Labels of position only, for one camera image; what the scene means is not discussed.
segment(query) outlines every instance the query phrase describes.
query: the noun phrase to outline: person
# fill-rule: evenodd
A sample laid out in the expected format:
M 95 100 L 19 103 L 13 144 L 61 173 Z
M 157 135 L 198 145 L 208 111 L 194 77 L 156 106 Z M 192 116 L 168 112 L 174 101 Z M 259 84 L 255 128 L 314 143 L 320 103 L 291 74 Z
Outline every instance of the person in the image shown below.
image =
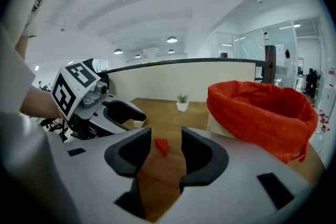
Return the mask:
M 36 36 L 34 19 L 42 4 L 43 0 L 10 0 L 4 11 L 0 36 L 15 48 L 23 60 L 26 58 L 29 38 Z M 20 111 L 36 118 L 60 118 L 51 94 L 34 86 L 28 90 Z
M 45 85 L 43 88 L 42 88 L 42 90 L 43 91 L 46 91 L 46 92 L 50 92 L 50 90 L 49 90 L 49 86 L 50 85 L 50 83 L 48 84 L 48 85 Z
M 307 94 L 314 97 L 315 90 L 317 87 L 317 73 L 312 68 L 309 68 L 309 74 L 307 75 L 307 84 L 306 84 L 306 92 Z

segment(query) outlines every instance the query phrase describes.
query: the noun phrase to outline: red object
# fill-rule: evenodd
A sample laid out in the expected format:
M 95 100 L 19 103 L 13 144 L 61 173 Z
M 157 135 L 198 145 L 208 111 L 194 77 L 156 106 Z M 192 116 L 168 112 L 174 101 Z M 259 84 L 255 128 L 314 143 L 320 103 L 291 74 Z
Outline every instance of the red object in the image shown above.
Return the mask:
M 166 139 L 154 139 L 155 145 L 159 150 L 162 151 L 163 155 L 166 156 L 168 153 L 168 141 Z
M 229 81 L 208 88 L 207 106 L 216 121 L 237 139 L 254 143 L 284 163 L 306 157 L 318 115 L 292 88 Z

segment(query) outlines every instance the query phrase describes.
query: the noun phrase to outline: glass wall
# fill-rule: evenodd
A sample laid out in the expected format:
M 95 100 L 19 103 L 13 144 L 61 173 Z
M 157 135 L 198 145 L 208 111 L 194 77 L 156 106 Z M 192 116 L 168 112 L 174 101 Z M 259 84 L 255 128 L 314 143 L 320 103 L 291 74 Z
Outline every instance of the glass wall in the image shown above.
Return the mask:
M 110 69 L 108 60 L 94 59 L 92 62 L 92 66 L 97 73 Z
M 220 57 L 221 53 L 224 52 L 227 53 L 227 58 L 233 58 L 233 57 L 236 58 L 234 56 L 232 35 L 216 33 L 216 37 L 217 37 L 218 57 Z
M 276 46 L 277 67 L 275 85 L 294 88 L 296 86 L 298 56 L 292 22 L 265 27 L 262 29 L 262 32 L 265 46 Z
M 240 36 L 240 57 L 242 59 L 265 61 L 265 48 L 261 29 Z
M 233 53 L 235 58 L 241 59 L 241 53 L 240 53 L 240 37 L 237 35 L 232 35 L 233 40 Z
M 298 81 L 306 82 L 309 70 L 313 69 L 318 79 L 313 84 L 313 89 L 306 90 L 308 99 L 311 103 L 318 105 L 321 99 L 324 86 L 324 36 L 319 17 L 295 20 L 294 30 L 297 38 L 299 72 Z M 305 89 L 306 84 L 297 85 L 297 90 Z

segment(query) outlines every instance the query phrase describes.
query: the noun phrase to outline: potted plant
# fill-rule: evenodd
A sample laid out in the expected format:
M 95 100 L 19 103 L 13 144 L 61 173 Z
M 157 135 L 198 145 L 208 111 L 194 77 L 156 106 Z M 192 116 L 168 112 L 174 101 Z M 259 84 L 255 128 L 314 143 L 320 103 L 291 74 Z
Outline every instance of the potted plant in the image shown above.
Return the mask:
M 187 110 L 188 106 L 189 106 L 189 101 L 188 101 L 189 96 L 179 94 L 177 96 L 177 99 L 178 99 L 178 101 L 176 103 L 177 109 L 185 112 Z

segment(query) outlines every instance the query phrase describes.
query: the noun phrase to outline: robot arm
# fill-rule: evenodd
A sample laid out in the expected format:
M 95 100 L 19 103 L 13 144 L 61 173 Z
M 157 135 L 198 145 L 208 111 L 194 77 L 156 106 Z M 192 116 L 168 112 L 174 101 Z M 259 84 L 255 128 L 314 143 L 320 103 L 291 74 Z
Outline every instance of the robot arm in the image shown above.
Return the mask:
M 108 136 L 128 129 L 129 120 L 146 120 L 130 102 L 110 95 L 107 84 L 83 62 L 60 68 L 51 96 L 79 139 Z

